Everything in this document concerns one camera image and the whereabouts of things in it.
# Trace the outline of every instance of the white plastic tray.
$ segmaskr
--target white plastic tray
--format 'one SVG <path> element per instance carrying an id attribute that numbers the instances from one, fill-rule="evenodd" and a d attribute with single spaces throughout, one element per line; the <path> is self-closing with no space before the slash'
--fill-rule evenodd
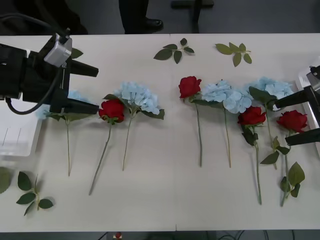
<path id="1" fill-rule="evenodd" d="M 32 108 L 35 103 L 12 99 L 19 111 Z M 26 157 L 36 149 L 41 120 L 34 113 L 17 115 L 11 112 L 5 101 L 0 101 L 0 155 Z"/>

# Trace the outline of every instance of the table surface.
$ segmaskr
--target table surface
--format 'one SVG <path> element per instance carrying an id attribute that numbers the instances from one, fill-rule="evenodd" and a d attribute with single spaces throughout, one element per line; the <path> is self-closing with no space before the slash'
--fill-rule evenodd
<path id="1" fill-rule="evenodd" d="M 173 59 L 154 60 L 168 44 L 182 38 L 195 51 Z M 1 36 L 0 42 L 40 50 L 48 36 Z M 199 141 L 196 111 L 179 99 L 180 79 L 196 76 L 202 86 L 228 80 L 243 86 L 262 76 L 293 82 L 299 71 L 319 56 L 320 34 L 172 34 L 74 36 L 73 47 L 84 52 L 78 60 L 99 68 L 96 78 L 72 75 L 70 89 L 93 102 L 120 87 L 121 82 L 146 84 L 158 94 L 165 119 L 138 115 L 129 134 L 127 165 L 122 171 L 128 121 L 111 132 L 107 154 L 95 188 L 89 188 L 98 165 L 108 126 L 98 118 L 70 127 L 71 176 L 68 177 L 67 136 L 64 122 L 43 122 L 36 153 L 30 157 L 0 157 L 1 166 L 14 171 L 11 187 L 0 194 L 0 232 L 70 231 L 188 231 L 319 229 L 320 161 L 314 144 L 292 147 L 289 165 L 303 168 L 306 178 L 298 198 L 280 207 L 278 170 L 260 165 L 262 205 L 258 204 L 254 149 L 241 135 L 237 116 L 228 114 L 232 168 L 229 168 L 224 115 L 219 109 L 200 107 L 203 166 L 198 166 Z M 220 54 L 217 43 L 244 43 L 252 64 L 233 67 L 232 57 Z M 271 131 L 285 143 L 285 132 Z M 260 160 L 270 153 L 268 128 L 259 128 Z M 19 171 L 38 174 L 41 197 L 52 197 L 54 207 L 23 216 L 16 204 L 22 191 Z"/>

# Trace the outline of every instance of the red rose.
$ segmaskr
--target red rose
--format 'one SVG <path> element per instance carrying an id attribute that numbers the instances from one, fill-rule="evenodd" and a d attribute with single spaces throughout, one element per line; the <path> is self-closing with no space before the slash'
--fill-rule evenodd
<path id="1" fill-rule="evenodd" d="M 201 91 L 200 88 L 201 79 L 198 79 L 195 76 L 184 77 L 180 81 L 179 89 L 181 99 L 191 97 L 196 93 Z"/>
<path id="2" fill-rule="evenodd" d="M 266 113 L 261 114 L 261 107 L 251 106 L 238 116 L 238 124 L 241 125 L 257 125 L 266 120 Z"/>
<path id="3" fill-rule="evenodd" d="M 303 133 L 304 131 L 302 129 L 307 126 L 307 120 L 307 114 L 302 114 L 297 110 L 293 110 L 282 113 L 282 116 L 276 122 L 288 130 L 293 130 L 296 133 Z"/>
<path id="4" fill-rule="evenodd" d="M 104 101 L 101 104 L 102 109 L 99 109 L 99 116 L 103 119 L 103 116 L 109 118 L 118 118 L 117 123 L 121 123 L 124 119 L 125 106 L 119 99 L 112 99 Z"/>

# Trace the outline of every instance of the hydrangea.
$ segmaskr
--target hydrangea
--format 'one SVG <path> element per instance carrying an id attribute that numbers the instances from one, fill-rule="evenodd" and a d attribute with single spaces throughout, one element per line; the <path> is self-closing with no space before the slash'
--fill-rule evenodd
<path id="1" fill-rule="evenodd" d="M 266 91 L 271 95 L 277 97 L 277 99 L 282 99 L 286 96 L 293 94 L 294 92 L 291 90 L 291 84 L 285 81 L 276 81 L 271 78 L 267 78 L 263 76 L 262 78 L 249 83 L 246 85 L 246 88 L 254 87 L 262 91 Z"/>
<path id="2" fill-rule="evenodd" d="M 68 94 L 68 98 L 70 99 L 75 99 L 75 100 L 79 100 L 82 102 L 86 102 L 86 103 L 90 103 L 90 101 L 86 98 L 83 97 L 80 92 L 78 91 L 70 91 Z M 41 107 L 39 107 L 39 109 L 35 112 L 35 115 L 38 119 L 40 120 L 44 120 L 47 118 L 47 116 L 50 114 L 50 105 L 47 104 L 43 104 Z"/>
<path id="3" fill-rule="evenodd" d="M 252 104 L 252 97 L 247 91 L 232 88 L 225 80 L 208 84 L 201 93 L 202 99 L 207 102 L 223 102 L 223 107 L 232 114 L 243 113 Z"/>
<path id="4" fill-rule="evenodd" d="M 121 89 L 115 90 L 114 95 L 127 100 L 130 105 L 137 105 L 142 111 L 155 115 L 160 113 L 158 108 L 158 96 L 153 94 L 148 88 L 136 82 L 123 82 Z"/>

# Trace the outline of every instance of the green leaf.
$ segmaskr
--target green leaf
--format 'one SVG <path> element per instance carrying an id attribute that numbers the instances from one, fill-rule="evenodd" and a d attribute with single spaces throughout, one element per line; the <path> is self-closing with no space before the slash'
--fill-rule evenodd
<path id="1" fill-rule="evenodd" d="M 287 186 L 287 177 L 284 176 L 284 177 L 282 178 L 281 182 L 280 182 L 280 188 L 281 188 L 281 190 L 282 190 L 283 192 L 288 193 L 288 192 L 290 192 L 290 190 L 291 190 L 290 184 L 288 184 L 288 187 L 287 187 L 287 188 L 286 188 L 286 186 Z"/>
<path id="2" fill-rule="evenodd" d="M 260 162 L 260 164 L 274 164 L 277 162 L 279 155 L 279 152 L 275 151 L 267 156 L 262 162 Z"/>
<path id="3" fill-rule="evenodd" d="M 187 39 L 182 38 L 181 41 L 180 41 L 180 44 L 181 44 L 182 46 L 187 45 Z"/>
<path id="4" fill-rule="evenodd" d="M 182 52 L 181 51 L 175 51 L 173 54 L 173 58 L 176 64 L 178 64 L 181 60 Z"/>
<path id="5" fill-rule="evenodd" d="M 23 171 L 20 171 L 18 175 L 18 187 L 22 191 L 29 191 L 32 188 L 31 181 L 28 175 L 25 174 Z"/>
<path id="6" fill-rule="evenodd" d="M 241 59 L 242 59 L 241 53 L 237 52 L 232 59 L 234 67 L 238 66 L 241 63 Z"/>
<path id="7" fill-rule="evenodd" d="M 276 150 L 276 148 L 279 146 L 280 146 L 280 142 L 278 141 L 278 136 L 276 136 L 272 141 L 272 149 Z"/>
<path id="8" fill-rule="evenodd" d="M 223 103 L 218 101 L 206 101 L 206 100 L 200 100 L 200 99 L 193 99 L 191 103 L 201 105 L 201 106 L 209 106 L 215 109 L 223 108 Z"/>
<path id="9" fill-rule="evenodd" d="M 23 194 L 16 203 L 22 204 L 22 205 L 29 204 L 33 200 L 35 200 L 35 198 L 36 198 L 36 194 L 34 194 L 33 192 L 28 192 L 26 194 Z"/>
<path id="10" fill-rule="evenodd" d="M 154 59 L 156 60 L 167 60 L 171 58 L 172 56 L 172 50 L 169 48 L 165 48 L 160 50 L 155 56 Z"/>
<path id="11" fill-rule="evenodd" d="M 67 120 L 69 120 L 70 122 L 77 121 L 77 120 L 81 120 L 81 119 L 85 119 L 85 118 L 88 118 L 88 117 L 92 116 L 92 114 L 71 113 L 71 112 L 64 113 L 63 115 L 64 115 L 64 117 L 65 117 Z"/>
<path id="12" fill-rule="evenodd" d="M 284 146 L 277 146 L 276 149 L 278 151 L 280 151 L 283 155 L 287 155 L 289 153 L 289 151 L 290 151 L 289 148 L 284 147 Z"/>
<path id="13" fill-rule="evenodd" d="M 153 114 L 152 112 L 148 112 L 148 111 L 141 111 L 144 115 L 153 118 L 153 119 L 165 119 L 165 110 L 164 109 L 160 109 L 160 113 L 158 115 Z"/>
<path id="14" fill-rule="evenodd" d="M 230 47 L 230 50 L 234 53 L 238 53 L 240 52 L 240 48 L 237 47 L 236 45 L 234 45 L 233 43 L 229 42 L 229 47 Z"/>
<path id="15" fill-rule="evenodd" d="M 172 50 L 177 50 L 178 49 L 177 45 L 175 45 L 175 44 L 169 44 L 167 46 L 164 46 L 163 48 L 164 49 L 172 49 Z"/>
<path id="16" fill-rule="evenodd" d="M 252 59 L 251 59 L 251 57 L 250 57 L 250 55 L 248 53 L 245 53 L 243 55 L 243 59 L 247 64 L 252 64 Z"/>
<path id="17" fill-rule="evenodd" d="M 257 100 L 263 104 L 267 104 L 269 101 L 277 99 L 276 96 L 270 95 L 268 92 L 259 90 L 253 86 L 249 87 L 249 92 L 254 100 Z"/>
<path id="18" fill-rule="evenodd" d="M 8 168 L 0 167 L 0 194 L 4 193 L 10 186 L 11 174 Z"/>
<path id="19" fill-rule="evenodd" d="M 288 177 L 292 186 L 300 184 L 306 178 L 304 171 L 297 162 L 295 162 L 290 168 Z"/>
<path id="20" fill-rule="evenodd" d="M 185 50 L 186 52 L 191 53 L 191 54 L 195 53 L 195 51 L 190 47 L 185 47 L 183 50 Z"/>
<path id="21" fill-rule="evenodd" d="M 33 202 L 26 208 L 23 216 L 27 215 L 27 213 L 29 212 L 30 208 L 33 206 L 34 203 L 35 203 L 35 202 L 33 201 Z"/>
<path id="22" fill-rule="evenodd" d="M 294 198 L 298 197 L 299 189 L 300 189 L 300 183 L 297 183 L 294 186 L 294 189 L 290 192 L 291 196 L 294 197 Z"/>
<path id="23" fill-rule="evenodd" d="M 49 199 L 44 198 L 44 199 L 41 199 L 39 202 L 39 207 L 42 209 L 49 209 L 53 206 L 54 206 L 54 204 Z"/>
<path id="24" fill-rule="evenodd" d="M 224 55 L 231 55 L 233 53 L 230 47 L 228 47 L 227 45 L 218 43 L 215 45 L 215 47 L 220 53 Z"/>
<path id="25" fill-rule="evenodd" d="M 242 52 L 244 52 L 245 50 L 247 50 L 246 46 L 245 46 L 243 43 L 240 44 L 239 49 L 240 49 L 240 51 L 242 51 Z"/>
<path id="26" fill-rule="evenodd" d="M 77 59 L 78 57 L 82 56 L 84 53 L 80 51 L 79 49 L 72 48 L 71 51 L 71 58 L 72 59 Z"/>

